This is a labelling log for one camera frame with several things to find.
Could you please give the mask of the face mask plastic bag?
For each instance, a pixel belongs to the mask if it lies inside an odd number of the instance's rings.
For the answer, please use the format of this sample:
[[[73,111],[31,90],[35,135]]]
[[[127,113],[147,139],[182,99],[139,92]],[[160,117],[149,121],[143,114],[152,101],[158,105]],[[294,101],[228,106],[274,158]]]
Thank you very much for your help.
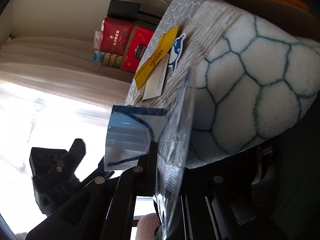
[[[106,137],[106,156],[134,153],[137,165],[118,180],[101,239],[130,239],[138,196],[153,197],[161,223],[161,238],[168,239],[189,148],[193,123],[196,66],[191,65],[165,108],[114,106]]]

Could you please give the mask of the white paper card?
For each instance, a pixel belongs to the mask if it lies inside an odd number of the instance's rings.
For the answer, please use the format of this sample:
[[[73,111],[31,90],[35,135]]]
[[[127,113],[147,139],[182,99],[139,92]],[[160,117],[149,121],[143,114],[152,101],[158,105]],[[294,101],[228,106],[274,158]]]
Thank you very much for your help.
[[[143,94],[143,101],[156,98],[161,95],[164,78],[167,71],[169,61],[169,54],[166,54],[161,61],[157,64],[155,71],[145,84],[145,90]]]

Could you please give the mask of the yellow paper envelope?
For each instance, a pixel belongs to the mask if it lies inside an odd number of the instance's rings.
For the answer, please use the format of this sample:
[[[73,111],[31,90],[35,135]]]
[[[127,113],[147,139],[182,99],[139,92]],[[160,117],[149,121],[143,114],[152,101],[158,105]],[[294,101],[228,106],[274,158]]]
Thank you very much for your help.
[[[157,47],[151,56],[142,64],[142,66],[137,70],[134,79],[136,83],[136,89],[140,90],[144,84],[150,78],[153,70],[157,66],[157,64],[161,61],[161,59],[169,52],[175,38],[177,37],[177,33],[179,30],[179,26],[176,25],[166,33],[164,33],[157,43]]]

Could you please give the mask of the blue shark sticker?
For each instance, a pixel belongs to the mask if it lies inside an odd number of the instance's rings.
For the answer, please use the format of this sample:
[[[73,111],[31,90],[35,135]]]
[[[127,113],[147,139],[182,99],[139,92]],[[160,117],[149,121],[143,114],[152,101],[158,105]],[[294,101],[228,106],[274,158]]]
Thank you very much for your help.
[[[172,46],[169,53],[169,61],[168,67],[171,69],[171,73],[174,74],[176,67],[178,65],[178,61],[183,52],[183,42],[186,38],[186,34],[182,33],[179,37],[177,37]]]

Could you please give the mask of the red chocolate gift box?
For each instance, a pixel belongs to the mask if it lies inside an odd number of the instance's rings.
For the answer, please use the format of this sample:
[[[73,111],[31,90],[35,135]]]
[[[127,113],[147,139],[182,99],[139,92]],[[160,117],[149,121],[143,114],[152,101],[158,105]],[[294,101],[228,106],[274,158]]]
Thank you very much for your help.
[[[153,33],[154,32],[152,30],[138,25],[133,28],[121,62],[122,70],[133,73],[136,72]]]

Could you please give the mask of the grey patterned fleece blanket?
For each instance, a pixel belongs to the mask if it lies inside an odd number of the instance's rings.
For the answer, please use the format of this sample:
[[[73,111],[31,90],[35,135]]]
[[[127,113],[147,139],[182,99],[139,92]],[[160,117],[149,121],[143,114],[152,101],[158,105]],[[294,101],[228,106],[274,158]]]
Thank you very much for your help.
[[[319,94],[319,20],[267,0],[173,0],[145,51],[173,27],[185,34],[163,92],[141,107],[164,108],[196,62],[187,168],[252,148],[299,122]]]

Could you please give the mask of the red tea gift bag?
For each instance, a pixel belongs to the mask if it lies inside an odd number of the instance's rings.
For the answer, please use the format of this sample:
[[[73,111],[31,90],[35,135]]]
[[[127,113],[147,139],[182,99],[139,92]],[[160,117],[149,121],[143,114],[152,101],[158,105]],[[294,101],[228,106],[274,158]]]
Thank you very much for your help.
[[[107,17],[103,23],[103,38],[99,50],[103,53],[124,56],[134,24]]]

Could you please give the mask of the left black speaker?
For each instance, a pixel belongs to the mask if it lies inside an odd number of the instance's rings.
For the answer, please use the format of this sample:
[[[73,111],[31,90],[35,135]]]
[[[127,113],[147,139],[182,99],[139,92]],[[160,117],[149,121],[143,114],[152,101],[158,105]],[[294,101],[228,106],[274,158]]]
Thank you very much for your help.
[[[140,11],[141,5],[135,2],[111,0],[107,12],[107,17],[116,20],[123,20],[127,22],[134,22]]]

